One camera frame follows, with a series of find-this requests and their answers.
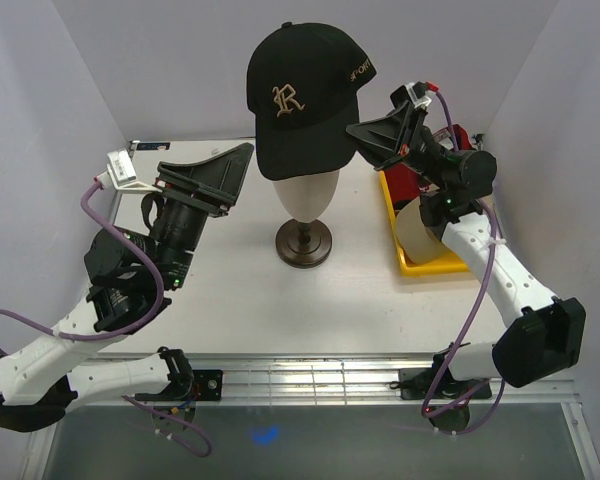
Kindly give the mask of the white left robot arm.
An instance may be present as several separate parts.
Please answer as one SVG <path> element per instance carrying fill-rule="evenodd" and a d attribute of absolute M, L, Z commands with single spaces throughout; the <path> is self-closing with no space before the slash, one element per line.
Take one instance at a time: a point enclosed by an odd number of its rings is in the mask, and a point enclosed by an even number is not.
<path fill-rule="evenodd" d="M 34 432 L 89 403 L 114 397 L 189 397 L 195 382 L 179 349 L 160 348 L 140 360 L 92 364 L 105 347 L 136 334 L 169 307 L 188 276 L 206 222 L 237 203 L 254 153 L 249 143 L 193 164 L 162 162 L 142 182 L 126 149 L 112 151 L 92 192 L 141 196 L 145 231 L 99 220 L 84 264 L 87 290 L 75 308 L 38 337 L 0 349 L 0 428 Z"/>

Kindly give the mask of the beige baseball cap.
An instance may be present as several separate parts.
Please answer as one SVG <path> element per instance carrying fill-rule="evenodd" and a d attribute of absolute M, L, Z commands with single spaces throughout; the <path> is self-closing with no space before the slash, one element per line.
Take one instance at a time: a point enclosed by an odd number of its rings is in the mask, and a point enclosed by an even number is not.
<path fill-rule="evenodd" d="M 396 215 L 395 234 L 405 255 L 416 265 L 432 262 L 450 253 L 422 222 L 419 198 L 410 201 Z"/>

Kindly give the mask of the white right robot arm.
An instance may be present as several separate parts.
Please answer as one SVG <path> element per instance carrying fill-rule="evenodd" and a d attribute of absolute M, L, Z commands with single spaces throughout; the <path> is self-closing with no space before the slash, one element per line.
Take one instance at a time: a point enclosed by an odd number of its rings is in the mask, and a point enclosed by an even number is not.
<path fill-rule="evenodd" d="M 493 214 L 481 203 L 493 191 L 495 157 L 443 147 L 425 126 L 426 114 L 425 105 L 406 101 L 385 117 L 347 126 L 346 132 L 375 169 L 403 164 L 434 185 L 419 197 L 421 222 L 479 280 L 505 331 L 494 342 L 456 340 L 411 383 L 429 394 L 454 397 L 471 381 L 499 378 L 521 388 L 575 366 L 584 306 L 543 285 L 498 235 Z"/>

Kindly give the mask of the black baseball cap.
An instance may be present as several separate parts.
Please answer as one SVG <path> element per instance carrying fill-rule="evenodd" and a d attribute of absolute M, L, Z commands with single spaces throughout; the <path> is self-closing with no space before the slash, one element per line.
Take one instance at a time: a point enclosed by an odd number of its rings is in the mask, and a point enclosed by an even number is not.
<path fill-rule="evenodd" d="M 246 72 L 262 176 L 277 182 L 344 168 L 355 154 L 346 128 L 359 120 L 358 92 L 376 74 L 369 55 L 335 26 L 285 22 L 269 34 Z"/>

